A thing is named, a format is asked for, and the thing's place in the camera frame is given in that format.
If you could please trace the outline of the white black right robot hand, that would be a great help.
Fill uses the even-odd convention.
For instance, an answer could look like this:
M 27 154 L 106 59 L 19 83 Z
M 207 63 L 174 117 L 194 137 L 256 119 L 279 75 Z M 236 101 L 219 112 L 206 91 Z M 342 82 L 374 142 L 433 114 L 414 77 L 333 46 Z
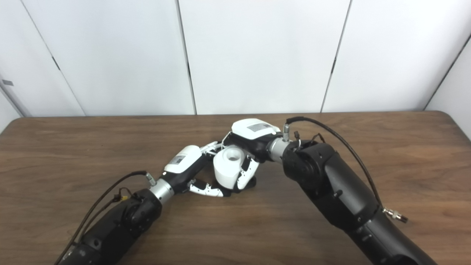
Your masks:
M 281 130 L 260 119 L 242 119 L 234 122 L 231 131 L 222 141 L 223 146 L 235 146 L 242 150 L 242 164 L 237 179 L 230 188 L 239 193 L 256 184 L 253 180 L 260 164 L 273 161 L 269 147 L 281 137 Z

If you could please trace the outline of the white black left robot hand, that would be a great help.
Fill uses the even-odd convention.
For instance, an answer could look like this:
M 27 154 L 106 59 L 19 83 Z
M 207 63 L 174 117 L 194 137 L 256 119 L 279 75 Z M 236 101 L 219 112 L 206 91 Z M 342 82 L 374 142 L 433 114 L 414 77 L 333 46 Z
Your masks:
M 168 190 L 173 194 L 190 191 L 204 196 L 224 197 L 221 188 L 196 179 L 196 175 L 213 161 L 221 149 L 220 141 L 202 147 L 186 146 L 165 166 L 161 179 L 166 182 Z

